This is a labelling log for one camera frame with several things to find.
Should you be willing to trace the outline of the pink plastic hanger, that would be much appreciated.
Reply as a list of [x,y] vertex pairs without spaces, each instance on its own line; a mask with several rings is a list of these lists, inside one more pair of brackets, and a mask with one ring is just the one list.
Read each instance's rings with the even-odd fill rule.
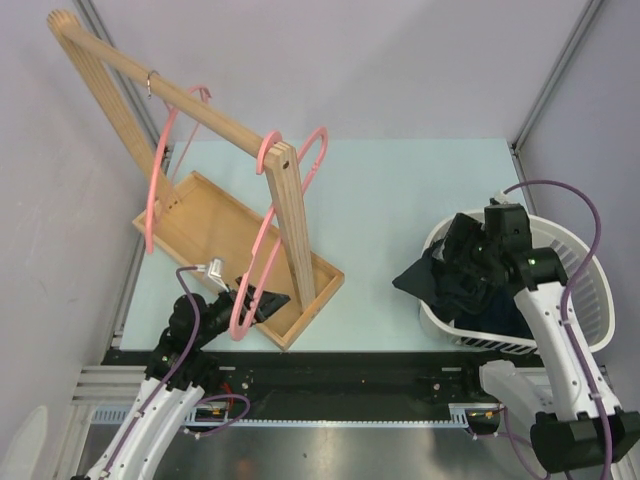
[[[304,179],[301,179],[299,163],[316,140],[321,141],[318,156],[309,173]],[[256,155],[256,173],[259,175],[265,173],[267,175],[272,206],[268,210],[252,246],[250,264],[247,272],[243,274],[245,281],[250,279],[257,254],[266,237],[267,230],[272,226],[273,220],[278,221],[280,238],[268,257],[256,286],[249,312],[242,312],[246,299],[244,292],[236,295],[229,326],[231,338],[235,341],[242,340],[253,324],[258,302],[262,296],[280,245],[285,247],[295,292],[302,307],[307,308],[315,299],[315,285],[303,196],[324,160],[328,148],[328,140],[327,128],[319,127],[311,134],[299,151],[293,146],[284,143],[281,133],[277,130],[268,133],[261,142]]]

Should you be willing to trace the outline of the navy blue shorts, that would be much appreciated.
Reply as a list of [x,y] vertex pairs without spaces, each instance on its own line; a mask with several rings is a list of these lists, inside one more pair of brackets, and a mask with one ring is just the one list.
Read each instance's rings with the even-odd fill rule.
[[515,338],[533,339],[533,334],[513,298],[501,291],[480,314],[462,313],[453,321],[458,329]]

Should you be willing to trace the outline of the dark green shorts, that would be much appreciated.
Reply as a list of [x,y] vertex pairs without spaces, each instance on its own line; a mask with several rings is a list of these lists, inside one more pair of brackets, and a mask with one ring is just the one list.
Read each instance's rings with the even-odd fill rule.
[[396,289],[426,303],[439,319],[453,321],[462,313],[480,314],[504,285],[472,278],[443,261],[444,237],[392,280]]

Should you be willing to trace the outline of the wooden rack base tray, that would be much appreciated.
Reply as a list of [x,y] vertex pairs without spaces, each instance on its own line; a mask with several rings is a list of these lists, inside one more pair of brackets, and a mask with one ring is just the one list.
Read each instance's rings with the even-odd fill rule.
[[[224,279],[232,283],[246,272],[252,259],[261,214],[196,171],[179,182],[177,193],[180,200],[155,228],[154,251],[144,257],[140,267],[122,340],[127,350],[151,349],[167,327],[173,304],[184,293],[175,276],[178,267],[205,264],[219,257],[224,261]],[[307,343],[301,337],[334,312],[345,275],[321,256],[313,254],[311,258],[316,299],[308,309],[302,309],[293,298],[274,317],[250,329],[243,340],[236,342],[223,334],[207,345],[207,350],[320,349],[320,343]]]

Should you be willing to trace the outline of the wooden rack post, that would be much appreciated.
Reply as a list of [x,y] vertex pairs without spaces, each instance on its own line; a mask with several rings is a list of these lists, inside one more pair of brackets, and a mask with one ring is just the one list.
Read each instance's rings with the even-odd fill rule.
[[107,72],[108,68],[146,87],[152,95],[256,160],[263,137],[89,33],[73,13],[53,10],[47,16],[47,24],[121,142],[153,185],[160,186],[167,193],[171,191],[167,181],[160,180],[159,173],[154,170],[157,167],[154,154],[131,109]]

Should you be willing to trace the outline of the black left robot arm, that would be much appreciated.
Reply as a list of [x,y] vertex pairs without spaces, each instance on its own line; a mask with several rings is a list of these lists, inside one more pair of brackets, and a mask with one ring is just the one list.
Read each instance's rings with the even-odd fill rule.
[[239,291],[226,285],[208,302],[184,281],[189,270],[176,271],[184,293],[173,304],[130,410],[104,453],[78,479],[151,479],[196,407],[221,406],[222,421],[210,428],[186,428],[195,439],[222,431],[249,413],[249,398],[224,386],[218,360],[203,350],[230,329]]

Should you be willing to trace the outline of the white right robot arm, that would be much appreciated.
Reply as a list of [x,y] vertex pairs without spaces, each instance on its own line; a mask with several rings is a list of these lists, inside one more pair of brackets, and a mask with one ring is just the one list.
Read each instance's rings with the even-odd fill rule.
[[425,245],[474,284],[511,294],[532,333],[511,343],[532,348],[544,365],[538,380],[510,361],[490,361],[463,373],[463,393],[500,400],[528,427],[548,473],[621,460],[639,441],[639,414],[623,409],[593,357],[607,339],[591,344],[593,329],[583,325],[601,320],[610,337],[615,323],[608,280],[586,244],[520,204],[497,204],[443,220]]

